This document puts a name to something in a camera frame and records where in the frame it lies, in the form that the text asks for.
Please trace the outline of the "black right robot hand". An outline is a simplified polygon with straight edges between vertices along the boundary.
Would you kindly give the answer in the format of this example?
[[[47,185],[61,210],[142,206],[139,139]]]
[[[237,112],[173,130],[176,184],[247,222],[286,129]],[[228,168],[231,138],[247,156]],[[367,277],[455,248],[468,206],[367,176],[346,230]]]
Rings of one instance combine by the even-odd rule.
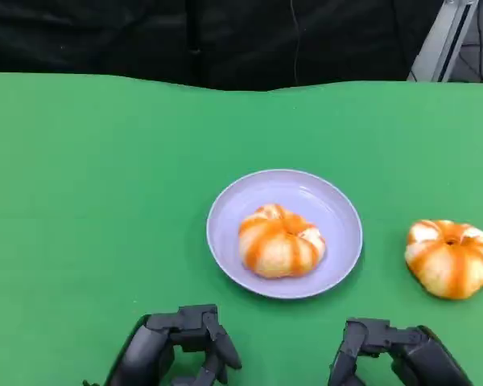
[[[329,385],[363,385],[357,360],[387,354],[391,369],[404,385],[472,383],[451,352],[426,326],[396,328],[377,318],[349,318],[343,339],[330,366]]]

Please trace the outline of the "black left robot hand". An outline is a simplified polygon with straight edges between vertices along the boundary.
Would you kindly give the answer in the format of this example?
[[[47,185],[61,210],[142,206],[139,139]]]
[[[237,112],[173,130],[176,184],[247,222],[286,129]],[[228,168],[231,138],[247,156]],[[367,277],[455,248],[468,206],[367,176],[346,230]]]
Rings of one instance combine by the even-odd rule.
[[[242,361],[215,305],[181,306],[175,313],[146,314],[124,342],[105,379],[106,385],[158,385],[170,370],[174,347],[203,352],[195,376],[177,376],[172,385],[228,383],[227,369],[242,369]]]

